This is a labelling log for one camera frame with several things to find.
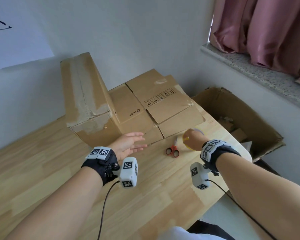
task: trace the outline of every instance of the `wooden tabletop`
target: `wooden tabletop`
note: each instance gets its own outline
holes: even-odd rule
[[[211,139],[231,143],[244,158],[252,161],[243,146],[198,108],[206,119],[196,126],[198,129]],[[188,229],[223,195],[212,183],[203,191],[194,188],[189,167],[201,161],[199,152],[183,145],[182,133],[177,136],[180,156],[176,159],[165,154],[176,135],[133,154],[139,165],[137,186],[113,187],[105,206],[101,239],[156,239],[172,226]],[[0,239],[76,173],[88,153],[88,146],[66,128],[65,117],[1,149]],[[209,178],[228,190],[221,176],[210,173]],[[96,239],[104,199],[111,185],[103,187],[79,239]]]

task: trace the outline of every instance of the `white poster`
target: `white poster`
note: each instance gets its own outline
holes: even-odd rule
[[[0,69],[52,56],[24,0],[0,0]]]

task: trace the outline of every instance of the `shipping symbol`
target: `shipping symbol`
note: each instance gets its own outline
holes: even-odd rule
[[[162,93],[161,93],[165,98],[170,96],[170,94],[167,92],[167,90],[164,90]]]
[[[157,102],[159,102],[159,99],[157,99],[156,96],[153,96],[153,97],[151,97],[150,99],[151,99],[151,101],[152,101],[154,104],[157,103]]]
[[[158,100],[163,100],[164,99],[164,96],[161,93],[157,94],[156,97],[157,97]]]
[[[150,107],[153,102],[150,99],[147,99],[146,101],[144,101],[146,105],[148,105],[148,107]]]
[[[167,92],[170,93],[170,94],[176,93],[172,88],[167,89]]]

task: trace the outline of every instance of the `scissors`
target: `scissors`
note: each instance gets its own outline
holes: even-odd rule
[[[177,149],[177,139],[178,139],[178,137],[176,137],[176,139],[174,140],[174,145],[172,145],[166,149],[167,156],[172,155],[174,158],[179,156],[180,153]]]

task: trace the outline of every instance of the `black wrist strap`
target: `black wrist strap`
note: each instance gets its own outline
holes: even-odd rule
[[[208,141],[208,142],[204,143],[203,146],[202,146],[202,149],[203,149],[203,148],[206,146],[206,144],[209,143],[209,142],[211,142],[211,141]],[[212,153],[210,154],[209,160],[206,160],[206,159],[204,158],[204,156],[202,156],[203,153],[205,153],[205,152],[201,153],[201,155],[200,155],[200,158],[201,158],[202,161],[204,161],[204,163],[205,163],[205,167],[208,168],[208,169],[210,169],[214,175],[218,175],[218,172],[219,172],[219,171],[218,171],[218,169],[217,169],[217,167],[216,167],[216,162],[217,162],[217,159],[218,159],[222,154],[224,154],[224,153],[233,153],[233,154],[236,154],[236,155],[238,155],[238,156],[241,156],[240,153],[237,152],[235,149],[233,149],[228,143],[225,143],[225,144],[226,144],[226,145],[220,145],[220,146],[218,146],[218,147],[215,149],[215,151],[212,152]]]
[[[107,147],[95,147],[81,167],[94,169],[100,175],[103,185],[117,178],[112,171],[120,169],[115,152]]]

